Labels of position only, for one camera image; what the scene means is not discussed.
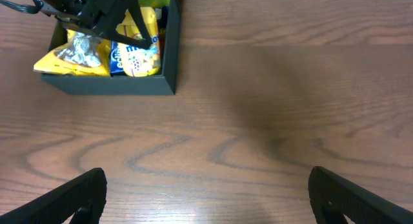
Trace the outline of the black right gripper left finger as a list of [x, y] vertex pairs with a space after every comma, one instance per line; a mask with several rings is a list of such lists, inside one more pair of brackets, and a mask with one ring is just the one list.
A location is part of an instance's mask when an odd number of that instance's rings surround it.
[[66, 182], [60, 187], [1, 216], [1, 223], [98, 224], [106, 204], [107, 180], [101, 168]]

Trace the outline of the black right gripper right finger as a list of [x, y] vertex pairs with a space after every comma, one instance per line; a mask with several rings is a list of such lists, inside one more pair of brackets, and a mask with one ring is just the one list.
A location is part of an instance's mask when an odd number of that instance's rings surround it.
[[320, 166], [311, 170], [308, 193], [317, 224], [412, 223], [411, 211]]

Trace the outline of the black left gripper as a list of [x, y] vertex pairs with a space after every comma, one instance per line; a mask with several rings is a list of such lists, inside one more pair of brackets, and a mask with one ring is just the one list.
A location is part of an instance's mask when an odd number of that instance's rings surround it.
[[[42, 12], [54, 15], [66, 29], [94, 37], [150, 48], [152, 39], [145, 25], [138, 0], [42, 0]], [[128, 9], [142, 39], [117, 32], [117, 25]]]

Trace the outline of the yellow candy tube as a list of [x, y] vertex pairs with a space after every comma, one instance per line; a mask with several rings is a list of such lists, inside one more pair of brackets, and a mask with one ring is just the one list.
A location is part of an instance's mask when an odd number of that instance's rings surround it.
[[141, 13], [151, 37], [150, 48], [145, 50], [123, 43], [117, 44], [123, 71], [131, 77], [151, 76], [158, 73], [161, 68], [156, 11], [152, 7], [146, 6], [141, 8]]

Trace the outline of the yellow snack bag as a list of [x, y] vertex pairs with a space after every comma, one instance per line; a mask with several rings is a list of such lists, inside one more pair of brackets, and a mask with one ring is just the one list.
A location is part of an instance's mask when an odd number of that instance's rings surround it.
[[110, 75], [110, 41], [69, 30], [68, 42], [51, 50], [35, 65], [45, 74], [73, 76]]

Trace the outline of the purple dairy milk chocolate bar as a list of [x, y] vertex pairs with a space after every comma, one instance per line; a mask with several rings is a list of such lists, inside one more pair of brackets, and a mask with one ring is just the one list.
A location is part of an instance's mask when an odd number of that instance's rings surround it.
[[160, 19], [158, 21], [158, 27], [160, 30], [165, 29], [167, 26], [167, 22], [168, 22], [168, 13], [169, 13], [169, 7], [168, 6], [164, 6], [161, 9], [161, 16]]

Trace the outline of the blue eclipse mints tin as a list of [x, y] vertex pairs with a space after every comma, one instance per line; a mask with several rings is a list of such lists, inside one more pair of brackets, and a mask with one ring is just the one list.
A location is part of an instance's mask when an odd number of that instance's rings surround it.
[[125, 71], [123, 69], [123, 64], [121, 60], [121, 54], [119, 51], [118, 42], [112, 41], [111, 42], [111, 49], [110, 49], [110, 75], [111, 76], [125, 76]]

